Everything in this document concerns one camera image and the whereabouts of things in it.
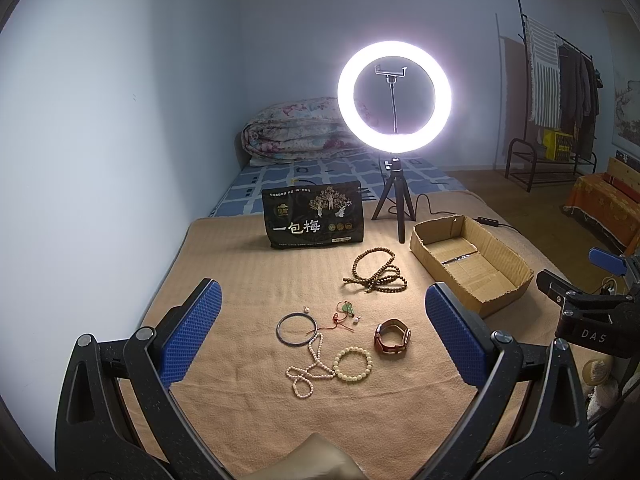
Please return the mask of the striped white towel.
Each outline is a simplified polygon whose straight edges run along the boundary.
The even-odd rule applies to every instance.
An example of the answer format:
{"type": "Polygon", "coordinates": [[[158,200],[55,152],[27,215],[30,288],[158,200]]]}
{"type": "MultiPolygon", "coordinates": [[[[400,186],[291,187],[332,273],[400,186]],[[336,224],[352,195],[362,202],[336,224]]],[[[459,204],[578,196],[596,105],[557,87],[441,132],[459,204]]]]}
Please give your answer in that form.
{"type": "Polygon", "coordinates": [[[536,126],[557,129],[561,120],[561,67],[559,38],[534,20],[525,19],[529,62],[529,120],[536,126]]]}

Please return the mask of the black clothes rack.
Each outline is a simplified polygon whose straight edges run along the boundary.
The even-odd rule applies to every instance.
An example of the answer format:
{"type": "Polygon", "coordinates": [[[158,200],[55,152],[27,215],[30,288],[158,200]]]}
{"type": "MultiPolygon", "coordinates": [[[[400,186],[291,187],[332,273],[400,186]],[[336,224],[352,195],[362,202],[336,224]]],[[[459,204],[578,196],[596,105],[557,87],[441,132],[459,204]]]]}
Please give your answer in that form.
{"type": "Polygon", "coordinates": [[[509,141],[504,177],[526,192],[593,174],[600,75],[593,56],[518,5],[525,60],[523,132],[509,141]]]}

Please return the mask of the cardboard box tray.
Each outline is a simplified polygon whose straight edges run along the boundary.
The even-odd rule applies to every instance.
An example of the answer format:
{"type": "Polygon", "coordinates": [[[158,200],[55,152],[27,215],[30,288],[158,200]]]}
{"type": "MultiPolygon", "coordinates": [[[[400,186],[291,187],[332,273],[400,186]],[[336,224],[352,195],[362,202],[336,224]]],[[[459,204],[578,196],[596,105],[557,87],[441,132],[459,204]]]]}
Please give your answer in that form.
{"type": "Polygon", "coordinates": [[[416,224],[410,250],[434,281],[481,318],[521,298],[534,277],[517,252],[460,214],[416,224]]]}

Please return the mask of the brown leather watch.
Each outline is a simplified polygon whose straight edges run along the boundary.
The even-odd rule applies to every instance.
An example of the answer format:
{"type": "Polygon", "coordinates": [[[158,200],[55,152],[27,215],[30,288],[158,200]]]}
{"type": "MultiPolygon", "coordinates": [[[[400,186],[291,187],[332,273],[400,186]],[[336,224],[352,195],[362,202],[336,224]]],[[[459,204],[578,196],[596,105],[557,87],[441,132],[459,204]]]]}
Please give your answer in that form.
{"type": "Polygon", "coordinates": [[[410,340],[411,330],[399,318],[389,318],[374,331],[374,348],[381,356],[403,356],[410,340]]]}

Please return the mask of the dark hanging clothes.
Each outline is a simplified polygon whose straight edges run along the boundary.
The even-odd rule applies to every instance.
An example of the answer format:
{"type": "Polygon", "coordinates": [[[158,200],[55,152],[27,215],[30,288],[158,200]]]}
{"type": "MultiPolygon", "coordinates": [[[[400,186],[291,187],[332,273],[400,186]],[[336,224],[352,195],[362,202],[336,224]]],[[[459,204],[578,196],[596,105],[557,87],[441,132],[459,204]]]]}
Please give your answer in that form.
{"type": "Polygon", "coordinates": [[[597,75],[593,62],[567,44],[559,46],[562,133],[574,138],[574,152],[590,159],[600,113],[597,75]]]}

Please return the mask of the blue patterned bed sheet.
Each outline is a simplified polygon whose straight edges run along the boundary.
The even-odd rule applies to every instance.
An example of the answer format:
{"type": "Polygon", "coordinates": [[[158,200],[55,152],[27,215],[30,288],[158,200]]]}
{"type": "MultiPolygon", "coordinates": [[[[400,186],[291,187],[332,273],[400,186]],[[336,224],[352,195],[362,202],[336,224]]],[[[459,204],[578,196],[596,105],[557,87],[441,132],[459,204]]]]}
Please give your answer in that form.
{"type": "MultiPolygon", "coordinates": [[[[302,184],[337,184],[357,181],[362,199],[375,202],[383,192],[390,158],[362,153],[343,158],[304,160],[292,164],[246,166],[234,179],[222,199],[210,212],[212,218],[246,216],[262,212],[262,191],[302,184]]],[[[402,161],[405,178],[413,195],[461,191],[463,185],[421,157],[402,161]]]]}

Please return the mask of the orange covered furniture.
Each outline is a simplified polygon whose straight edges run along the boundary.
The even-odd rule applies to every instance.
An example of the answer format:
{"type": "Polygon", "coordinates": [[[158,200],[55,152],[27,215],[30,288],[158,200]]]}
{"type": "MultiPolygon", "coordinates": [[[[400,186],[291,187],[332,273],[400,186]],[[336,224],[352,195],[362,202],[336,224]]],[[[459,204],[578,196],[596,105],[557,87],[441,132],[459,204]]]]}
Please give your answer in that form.
{"type": "Polygon", "coordinates": [[[580,176],[562,207],[594,222],[625,256],[639,250],[639,165],[618,156],[608,168],[580,176]]]}

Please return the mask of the plush toy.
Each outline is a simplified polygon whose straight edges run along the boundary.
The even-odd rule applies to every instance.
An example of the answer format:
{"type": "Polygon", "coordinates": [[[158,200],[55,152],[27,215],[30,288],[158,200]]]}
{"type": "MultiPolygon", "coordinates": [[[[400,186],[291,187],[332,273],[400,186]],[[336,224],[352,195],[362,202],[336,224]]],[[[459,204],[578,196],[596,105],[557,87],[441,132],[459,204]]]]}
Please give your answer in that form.
{"type": "Polygon", "coordinates": [[[620,387],[612,376],[613,359],[588,361],[582,368],[582,382],[587,403],[587,419],[593,420],[615,404],[620,387]]]}

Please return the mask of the folded floral quilt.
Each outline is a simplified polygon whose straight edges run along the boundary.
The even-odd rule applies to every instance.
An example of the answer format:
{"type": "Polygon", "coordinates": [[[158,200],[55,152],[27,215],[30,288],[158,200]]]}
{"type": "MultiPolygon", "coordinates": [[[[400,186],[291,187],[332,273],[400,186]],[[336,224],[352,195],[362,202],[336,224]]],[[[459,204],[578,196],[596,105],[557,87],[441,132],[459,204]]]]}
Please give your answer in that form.
{"type": "Polygon", "coordinates": [[[270,105],[244,126],[240,141],[252,166],[340,158],[368,150],[347,128],[333,96],[270,105]]]}

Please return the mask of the yellow box on rack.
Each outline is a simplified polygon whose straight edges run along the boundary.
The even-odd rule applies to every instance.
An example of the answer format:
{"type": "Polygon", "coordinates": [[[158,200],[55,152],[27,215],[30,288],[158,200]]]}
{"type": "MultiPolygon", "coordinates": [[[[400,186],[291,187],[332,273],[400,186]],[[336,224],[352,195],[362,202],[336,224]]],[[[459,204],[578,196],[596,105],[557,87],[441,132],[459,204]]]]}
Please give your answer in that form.
{"type": "Polygon", "coordinates": [[[544,129],[542,144],[544,157],[552,162],[569,162],[573,153],[574,138],[558,130],[544,129]]]}

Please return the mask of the black tripod stand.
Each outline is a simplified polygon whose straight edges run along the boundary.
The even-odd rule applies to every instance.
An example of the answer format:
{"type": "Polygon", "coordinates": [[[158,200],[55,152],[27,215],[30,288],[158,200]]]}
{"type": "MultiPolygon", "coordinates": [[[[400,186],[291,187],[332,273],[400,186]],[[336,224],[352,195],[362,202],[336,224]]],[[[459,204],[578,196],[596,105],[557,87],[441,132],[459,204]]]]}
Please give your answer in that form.
{"type": "Polygon", "coordinates": [[[404,244],[407,237],[406,220],[416,220],[416,208],[413,206],[404,167],[397,156],[388,163],[388,171],[390,175],[385,180],[382,195],[378,199],[371,220],[378,220],[383,206],[392,202],[396,210],[398,242],[404,244]]]}

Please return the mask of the black snack bag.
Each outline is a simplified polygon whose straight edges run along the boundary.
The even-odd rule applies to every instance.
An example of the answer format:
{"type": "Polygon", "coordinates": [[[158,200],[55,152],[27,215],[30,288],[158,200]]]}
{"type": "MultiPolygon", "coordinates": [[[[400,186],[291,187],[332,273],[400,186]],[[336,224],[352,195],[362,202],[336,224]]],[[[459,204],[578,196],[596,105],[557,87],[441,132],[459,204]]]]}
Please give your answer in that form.
{"type": "Polygon", "coordinates": [[[357,181],[263,190],[262,213],[272,248],[363,242],[363,206],[357,181]]]}

